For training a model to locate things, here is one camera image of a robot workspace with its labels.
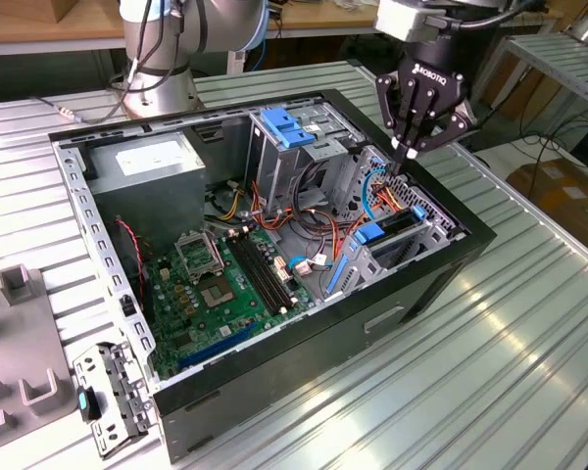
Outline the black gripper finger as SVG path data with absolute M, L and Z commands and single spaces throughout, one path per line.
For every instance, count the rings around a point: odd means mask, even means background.
M 384 125 L 393 133 L 392 163 L 388 171 L 399 173 L 411 145 L 405 144 L 411 124 L 411 108 L 413 103 L 413 87 L 408 82 L 402 82 L 396 72 L 382 74 L 375 80 L 375 89 Z
M 415 159 L 420 153 L 427 153 L 444 147 L 470 133 L 470 105 L 457 105 L 450 113 L 444 126 L 438 126 L 433 119 L 424 119 L 419 126 L 412 121 L 412 128 L 406 135 L 407 159 Z

